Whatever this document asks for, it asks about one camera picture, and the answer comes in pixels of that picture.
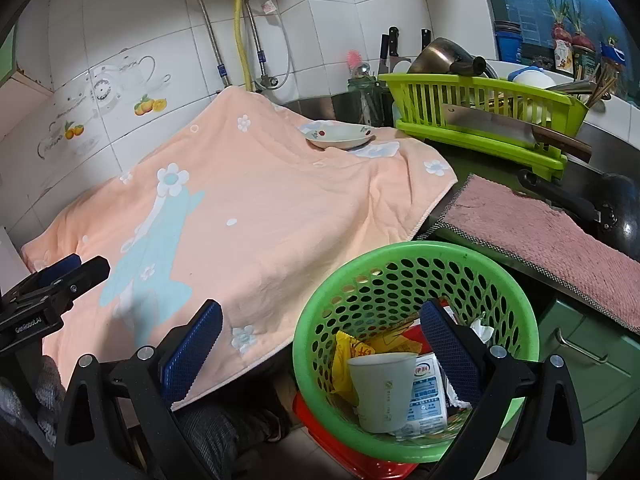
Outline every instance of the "cabinet handle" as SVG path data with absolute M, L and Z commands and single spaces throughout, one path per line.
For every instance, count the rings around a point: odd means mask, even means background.
M 604 357 L 598 357 L 596 354 L 592 354 L 591 352 L 580 348 L 579 346 L 574 345 L 572 342 L 567 341 L 567 339 L 565 339 L 564 337 L 562 337 L 562 331 L 560 330 L 560 327 L 556 328 L 556 340 L 562 345 L 562 346 L 568 346 L 569 348 L 574 349 L 576 352 L 587 356 L 589 359 L 591 359 L 592 361 L 596 361 L 597 364 L 599 365 L 603 365 L 606 364 L 607 361 L 609 361 L 609 354 L 606 354 Z

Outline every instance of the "peach blanket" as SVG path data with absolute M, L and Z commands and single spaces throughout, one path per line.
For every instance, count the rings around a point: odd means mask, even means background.
M 185 324 L 207 298 L 224 326 L 178 408 L 292 341 L 306 301 L 352 258 L 410 240 L 455 183 L 430 146 L 392 128 L 320 150 L 310 121 L 228 88 L 129 173 L 80 196 L 22 248 L 31 270 L 98 254 L 109 279 L 44 341 L 66 385 L 85 353 L 129 358 Z

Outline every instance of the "tile with fruit print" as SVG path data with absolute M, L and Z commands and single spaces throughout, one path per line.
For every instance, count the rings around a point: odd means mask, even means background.
M 18 163 L 18 181 L 33 205 L 51 187 L 109 143 L 91 79 L 84 72 L 62 85 L 2 141 Z
M 111 142 L 208 95 L 191 29 L 127 49 L 89 72 Z

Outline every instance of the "plate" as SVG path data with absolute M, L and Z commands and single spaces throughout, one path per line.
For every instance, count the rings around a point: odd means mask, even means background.
M 306 140 L 322 149 L 349 150 L 376 137 L 371 126 L 334 123 L 333 121 L 313 121 L 300 126 L 299 130 Z

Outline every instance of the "dish rack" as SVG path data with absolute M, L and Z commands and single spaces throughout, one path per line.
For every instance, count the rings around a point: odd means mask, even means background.
M 441 107 L 446 104 L 478 108 L 485 112 L 538 124 L 575 137 L 587 114 L 577 98 L 501 79 L 443 74 L 382 74 L 401 118 L 396 128 L 413 137 L 427 138 L 488 153 L 528 166 L 540 177 L 561 178 L 567 158 L 561 150 L 543 143 L 533 149 L 515 140 L 481 130 L 449 126 Z

